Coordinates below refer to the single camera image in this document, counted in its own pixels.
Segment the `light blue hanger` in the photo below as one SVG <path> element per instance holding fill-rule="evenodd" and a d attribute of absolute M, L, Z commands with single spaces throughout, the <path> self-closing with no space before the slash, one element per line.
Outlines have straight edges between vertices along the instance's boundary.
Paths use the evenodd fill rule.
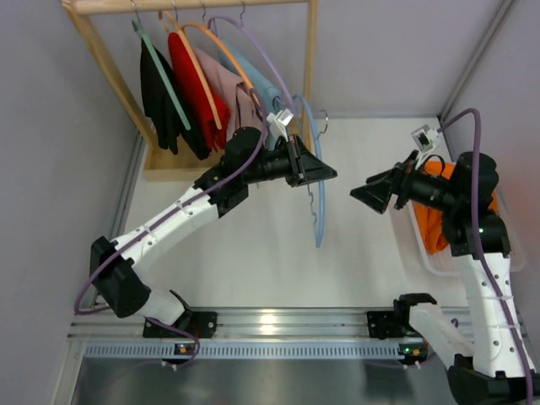
<path fill-rule="evenodd" d="M 325 133 L 328 129 L 328 115 L 325 114 L 325 127 L 322 131 L 319 130 L 318 125 L 316 123 L 316 119 L 314 117 L 313 111 L 311 109 L 311 106 L 309 102 L 306 100 L 306 98 L 302 94 L 294 94 L 292 96 L 294 102 L 296 104 L 301 103 L 302 110 L 306 114 L 309 124 L 309 134 L 310 138 L 313 142 L 314 149 L 315 149 L 315 156 L 319 159 L 322 159 L 322 151 L 321 151 L 321 141 L 320 137 L 323 133 Z M 317 249 L 319 249 L 323 242 L 324 232 L 325 232 L 325 224 L 326 224 L 326 189 L 325 189 L 325 182 L 324 181 L 318 181 L 317 182 L 318 187 L 318 199 L 317 199 L 317 209 L 315 209 L 315 195 L 314 192 L 311 190 L 311 186 L 307 186 L 307 192 L 308 196 L 310 198 L 310 213 L 313 217 L 313 228 L 314 228 L 314 236 L 315 236 L 315 246 Z"/>

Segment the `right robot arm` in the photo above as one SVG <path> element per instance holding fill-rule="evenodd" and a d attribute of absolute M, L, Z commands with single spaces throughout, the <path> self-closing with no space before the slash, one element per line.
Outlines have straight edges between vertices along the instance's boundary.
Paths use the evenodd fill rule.
<path fill-rule="evenodd" d="M 384 213 L 414 202 L 442 214 L 442 233 L 466 290 L 473 340 L 446 320 L 427 293 L 403 294 L 394 309 L 404 327 L 419 334 L 446 368 L 458 404 L 532 404 L 539 374 L 522 341 L 510 283 L 510 240 L 504 220 L 491 207 L 499 176 L 486 154 L 466 152 L 451 176 L 431 175 L 419 153 L 368 178 L 351 197 Z"/>

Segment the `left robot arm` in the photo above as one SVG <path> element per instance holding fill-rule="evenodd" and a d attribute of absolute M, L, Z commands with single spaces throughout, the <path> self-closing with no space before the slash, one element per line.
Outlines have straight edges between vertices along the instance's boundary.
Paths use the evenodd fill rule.
<path fill-rule="evenodd" d="M 90 247 L 90 280 L 120 319 L 142 316 L 166 329 L 187 327 L 191 309 L 173 291 L 143 281 L 159 257 L 191 233 L 224 217 L 249 196 L 254 183 L 284 179 L 291 187 L 337 177 L 299 138 L 280 138 L 272 150 L 262 134 L 242 127 L 225 145 L 220 161 L 201 175 L 164 212 L 114 240 L 101 236 Z"/>

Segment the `orange trousers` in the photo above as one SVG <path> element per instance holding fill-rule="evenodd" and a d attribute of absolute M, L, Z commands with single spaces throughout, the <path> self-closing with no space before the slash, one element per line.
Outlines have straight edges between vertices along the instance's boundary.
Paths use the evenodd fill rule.
<path fill-rule="evenodd" d="M 479 157 L 478 202 L 473 203 L 473 154 L 460 155 L 456 163 L 427 161 L 420 173 L 425 180 L 433 180 L 442 197 L 437 195 L 428 200 L 414 200 L 414 211 L 429 254 L 451 248 L 454 257 L 472 255 L 478 259 L 478 250 L 473 237 L 473 212 L 478 213 L 478 233 L 485 253 L 510 252 L 510 242 L 503 219 L 499 216 L 494 189 L 499 175 L 494 159 L 486 154 Z"/>

